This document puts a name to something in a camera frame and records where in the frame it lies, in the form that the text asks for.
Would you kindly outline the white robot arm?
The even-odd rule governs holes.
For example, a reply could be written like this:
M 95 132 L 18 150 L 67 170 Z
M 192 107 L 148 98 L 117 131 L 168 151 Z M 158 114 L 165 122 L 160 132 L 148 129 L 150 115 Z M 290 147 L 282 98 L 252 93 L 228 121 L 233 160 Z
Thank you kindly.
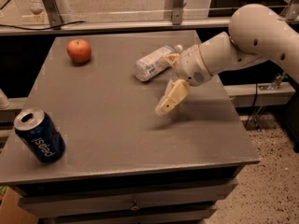
M 198 87 L 224 71 L 240 70 L 264 61 L 277 64 L 299 81 L 299 34 L 268 7 L 250 4 L 231 17 L 228 31 L 172 55 L 178 79 L 169 81 L 155 112 L 172 111 Z

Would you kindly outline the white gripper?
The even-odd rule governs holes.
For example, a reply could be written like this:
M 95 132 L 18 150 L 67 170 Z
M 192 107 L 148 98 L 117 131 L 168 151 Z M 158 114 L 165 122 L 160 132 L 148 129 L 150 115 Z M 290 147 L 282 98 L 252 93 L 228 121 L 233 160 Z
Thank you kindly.
M 167 54 L 163 56 L 162 61 L 166 67 L 175 67 L 177 76 L 181 79 L 168 82 L 164 96 L 155 107 L 157 115 L 165 115 L 172 111 L 187 97 L 190 85 L 198 87 L 212 79 L 200 53 L 199 45 L 193 45 L 180 54 Z

